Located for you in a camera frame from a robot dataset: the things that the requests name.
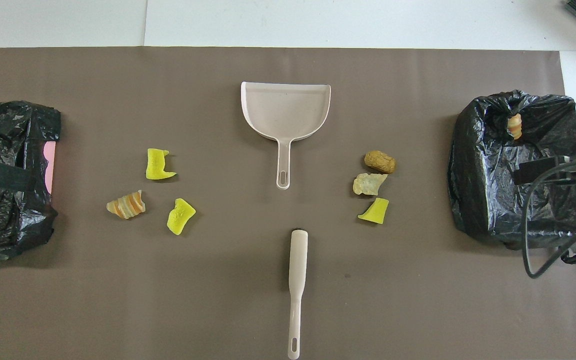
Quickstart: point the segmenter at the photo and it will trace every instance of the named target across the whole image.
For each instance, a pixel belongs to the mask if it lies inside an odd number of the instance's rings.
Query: food scrap
[[[146,204],[142,201],[142,191],[127,194],[105,205],[105,209],[122,219],[130,219],[146,211]]]
[[[515,116],[508,119],[508,131],[512,135],[512,138],[515,140],[522,137],[522,116],[521,116],[521,114],[516,114]]]
[[[357,195],[379,195],[379,187],[386,178],[386,173],[360,173],[352,182],[352,191]]]
[[[170,151],[168,150],[159,150],[158,148],[148,149],[148,166],[146,166],[146,179],[162,180],[177,175],[176,172],[164,171],[164,167],[166,166],[166,159],[164,159],[164,157],[169,153]]]
[[[365,221],[383,224],[384,216],[386,216],[386,209],[388,208],[388,203],[389,201],[385,198],[375,198],[372,205],[368,207],[368,210],[366,210],[366,212],[361,215],[357,215],[357,217]]]
[[[366,155],[363,157],[363,162],[366,164],[366,166],[369,166],[384,174],[392,174],[395,171],[395,166],[397,166],[395,159],[379,150],[373,150],[366,153]]]
[[[183,198],[174,200],[174,209],[168,215],[167,227],[175,235],[181,234],[188,219],[192,218],[197,211]]]

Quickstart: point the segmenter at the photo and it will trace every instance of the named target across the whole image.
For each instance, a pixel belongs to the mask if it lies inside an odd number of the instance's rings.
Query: white tabletop
[[[566,95],[576,100],[576,18],[563,5],[562,0],[0,0],[0,47],[557,50]]]

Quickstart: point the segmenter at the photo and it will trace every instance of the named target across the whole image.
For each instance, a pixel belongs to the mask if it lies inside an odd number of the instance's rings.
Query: white dustpan
[[[322,127],[330,108],[330,85],[241,83],[248,125],[278,144],[277,187],[290,187],[290,145]]]

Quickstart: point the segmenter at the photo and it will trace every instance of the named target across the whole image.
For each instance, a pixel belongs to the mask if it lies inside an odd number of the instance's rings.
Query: dustpan handle
[[[285,191],[290,187],[290,142],[278,141],[277,153],[277,187]]]

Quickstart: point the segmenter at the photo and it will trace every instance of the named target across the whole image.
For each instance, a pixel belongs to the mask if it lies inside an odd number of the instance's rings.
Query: white brush handle
[[[290,288],[290,328],[288,329],[288,358],[299,358],[301,346],[300,330],[302,325],[302,294],[306,287],[306,262],[308,258],[308,232],[292,231],[290,239],[290,269],[288,287]]]

